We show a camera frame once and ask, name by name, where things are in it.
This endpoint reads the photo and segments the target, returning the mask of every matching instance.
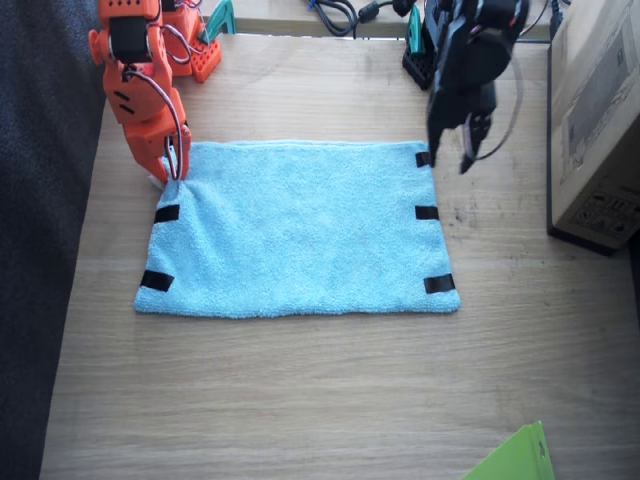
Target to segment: light blue towel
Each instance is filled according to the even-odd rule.
[[[136,310],[232,318],[457,310],[437,210],[422,208],[436,206],[431,167],[416,163],[426,150],[194,144],[188,178],[170,181],[158,204]]]

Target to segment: box label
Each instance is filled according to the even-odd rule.
[[[639,75],[629,12],[607,41],[595,70],[578,91],[563,121],[562,185],[584,162],[589,148],[628,96]]]
[[[640,203],[598,190],[582,205],[571,223],[624,240],[640,227]]]

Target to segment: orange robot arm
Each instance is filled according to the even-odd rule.
[[[219,46],[198,42],[197,34],[203,25],[190,3],[181,2],[170,14],[174,21],[178,16],[184,17],[183,22],[177,22],[179,28],[187,29],[189,36],[184,37],[178,27],[163,25],[162,6],[171,0],[98,2],[103,29],[89,33],[91,56],[96,64],[106,64],[104,90],[118,123],[123,126],[133,157],[163,183],[168,181],[169,173],[175,180],[184,180],[189,171],[191,132],[180,95],[172,87],[174,72],[170,62],[185,65],[170,53],[178,47],[167,51],[165,38],[184,47],[184,60],[198,67],[198,71],[192,68],[189,74],[194,73],[199,81],[204,81],[220,61]],[[204,63],[210,67],[206,74]],[[164,156],[169,160],[169,173]]]

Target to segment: green paper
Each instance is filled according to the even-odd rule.
[[[464,480],[555,480],[542,422],[527,425],[474,468]]]
[[[207,45],[211,45],[220,32],[236,33],[236,18],[233,14],[231,0],[221,0],[213,11],[207,26],[198,36],[198,39]]]

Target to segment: teal component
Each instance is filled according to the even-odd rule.
[[[411,9],[409,27],[405,37],[407,45],[411,49],[411,55],[425,55],[427,53],[422,41],[422,22],[420,22],[420,10],[416,5]]]
[[[555,480],[542,422],[526,425],[463,480]]]
[[[233,14],[231,0],[220,0],[198,39],[204,44],[211,45],[220,32],[236,33],[236,17]]]

